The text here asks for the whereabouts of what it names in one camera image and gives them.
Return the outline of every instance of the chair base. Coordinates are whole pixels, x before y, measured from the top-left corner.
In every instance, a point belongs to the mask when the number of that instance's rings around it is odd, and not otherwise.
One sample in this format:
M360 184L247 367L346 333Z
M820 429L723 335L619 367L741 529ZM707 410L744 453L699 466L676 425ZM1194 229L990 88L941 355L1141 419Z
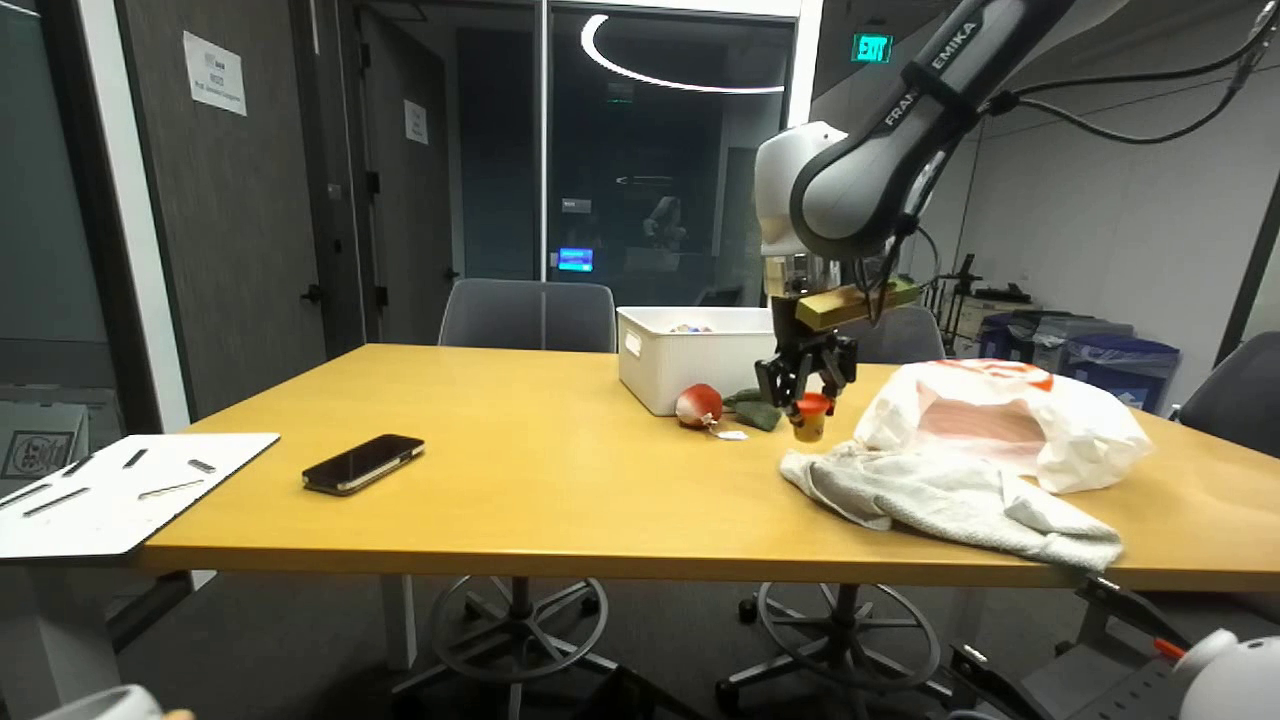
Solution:
M941 666L941 644L922 613L902 598L895 586L884 584L808 584L808 609L776 598L776 584L759 584L752 598L741 602L741 620L759 620L765 635L776 644L776 655L752 666L741 666L715 685L715 702L723 710L741 706L741 691L787 670L810 670L816 681L839 689L839 691L891 691L891 689L922 689L941 700L951 691L936 685ZM862 591L875 591L895 609L895 617L875 617L875 602L862 598ZM872 630L917 630L922 661L895 661L886 651L868 646L862 638Z
M608 596L597 578L576 578L550 596L530 598L528 577L513 577L509 586L493 577L463 577L443 586L427 617L427 646L437 662L408 670L393 685L393 697L414 691L443 674L468 674L485 685L509 685L509 720L522 706L522 685L590 666L617 670L619 662L597 655L597 638L608 623Z

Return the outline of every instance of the floor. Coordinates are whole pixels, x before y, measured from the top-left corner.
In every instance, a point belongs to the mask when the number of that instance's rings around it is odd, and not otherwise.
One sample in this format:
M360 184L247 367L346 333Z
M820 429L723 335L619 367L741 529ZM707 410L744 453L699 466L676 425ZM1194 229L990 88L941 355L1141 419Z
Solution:
M715 681L773 651L756 623L741 623L752 584L630 584L608 578L608 630L599 655L619 661L656 691L696 716L715 706ZM951 591L902 586L936 623L942 646L964 623L969 638L1008 674L1052 661L1052 646L1080 623L1080 598L1048 586ZM1194 598L1171 617L1187 635L1232 623L1235 635L1273 635L1280 623L1235 602ZM227 577L171 609L119 655L124 681L153 689L171 706L201 720L379 720L505 716L505 691L473 681L443 681L393 702L385 666L379 584L368 577ZM530 685L528 720L580 720L603 689L590 670L559 670ZM884 697L872 716L942 716L928 697ZM810 674L783 674L741 697L744 720L852 716L848 697Z

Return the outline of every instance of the table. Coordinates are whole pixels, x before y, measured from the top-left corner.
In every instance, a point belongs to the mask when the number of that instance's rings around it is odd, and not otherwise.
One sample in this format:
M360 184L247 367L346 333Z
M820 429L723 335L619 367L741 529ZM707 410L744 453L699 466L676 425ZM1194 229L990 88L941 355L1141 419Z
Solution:
M197 431L279 431L279 443L156 531L130 569L1069 584L1033 559L852 529L776 474L779 453L843 440L886 371L860 367L820 443L783 429L726 443L647 414L617 355L368 344L201 419ZM1157 453L1117 486L1071 494L1122 535L1109 577L1280 591L1280 460L1141 425ZM346 499L301 486L307 462L376 431L423 434L427 453ZM404 635L404 602L389 591L389 638Z

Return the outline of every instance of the white box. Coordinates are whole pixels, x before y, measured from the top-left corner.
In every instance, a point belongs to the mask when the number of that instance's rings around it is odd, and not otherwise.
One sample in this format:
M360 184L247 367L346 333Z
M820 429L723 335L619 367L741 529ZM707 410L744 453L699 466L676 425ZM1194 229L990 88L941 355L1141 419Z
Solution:
M776 348L766 308L617 308L617 318L619 378L656 414L672 414L687 382L756 388L756 358Z

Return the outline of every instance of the black phone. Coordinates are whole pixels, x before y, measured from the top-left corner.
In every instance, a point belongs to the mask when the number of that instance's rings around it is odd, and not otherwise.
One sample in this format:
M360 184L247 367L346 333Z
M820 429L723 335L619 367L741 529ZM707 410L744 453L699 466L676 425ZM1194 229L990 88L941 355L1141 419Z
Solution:
M414 454L423 454L418 434L385 431L303 466L303 486L328 491L328 494L353 494Z

